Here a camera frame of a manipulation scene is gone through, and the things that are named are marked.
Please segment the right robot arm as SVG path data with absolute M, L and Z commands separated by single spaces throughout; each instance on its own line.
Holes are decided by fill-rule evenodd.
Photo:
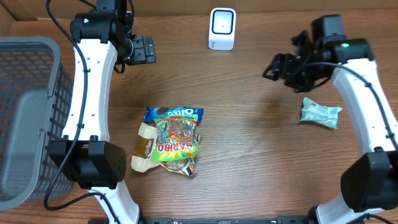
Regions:
M 313 207 L 304 223 L 362 223 L 397 208 L 397 120 L 377 74 L 368 41 L 348 39 L 338 14 L 321 16 L 292 38 L 294 54 L 277 54 L 263 76 L 297 93 L 328 81 L 342 95 L 359 157 L 341 176 L 340 193 Z

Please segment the Haribo gummy worms bag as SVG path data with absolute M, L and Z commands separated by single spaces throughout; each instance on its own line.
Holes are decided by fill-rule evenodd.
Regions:
M 197 115 L 157 118 L 157 143 L 151 159 L 154 162 L 167 162 L 196 155 L 198 143 L 194 140 L 194 134 L 197 124 Z

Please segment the beige brown cookie bag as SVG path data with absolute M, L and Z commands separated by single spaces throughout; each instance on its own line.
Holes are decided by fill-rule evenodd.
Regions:
M 162 166 L 169 172 L 191 177 L 197 171 L 197 166 L 193 158 L 181 159 L 177 161 L 154 162 L 150 158 L 152 151 L 156 147 L 157 130 L 155 127 L 146 123 L 141 123 L 138 139 L 132 152 L 131 167 L 137 172 L 146 172 L 149 169 Z

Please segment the blue Oreo cookie pack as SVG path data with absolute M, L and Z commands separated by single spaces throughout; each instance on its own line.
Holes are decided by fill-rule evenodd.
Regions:
M 191 107 L 177 107 L 177 108 L 166 108 L 166 107 L 147 107 L 146 115 L 143 117 L 143 122 L 152 123 L 158 118 L 165 118 L 168 116 L 181 116 L 181 117 L 194 117 L 196 121 L 201 122 L 204 114 L 203 108 L 191 108 Z

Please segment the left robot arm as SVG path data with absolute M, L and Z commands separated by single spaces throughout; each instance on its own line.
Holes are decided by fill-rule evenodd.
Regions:
M 112 75 L 155 62 L 152 37 L 134 34 L 133 24 L 131 1 L 97 1 L 63 31 L 75 53 L 72 100 L 61 138 L 48 146 L 57 175 L 95 197 L 108 223 L 146 222 L 124 181 L 126 153 L 111 143 L 108 128 Z

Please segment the mint green wipes pack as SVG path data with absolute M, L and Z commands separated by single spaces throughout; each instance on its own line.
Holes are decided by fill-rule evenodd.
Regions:
M 338 114 L 342 110 L 339 106 L 324 106 L 305 97 L 302 102 L 300 121 L 311 121 L 331 129 L 338 129 Z

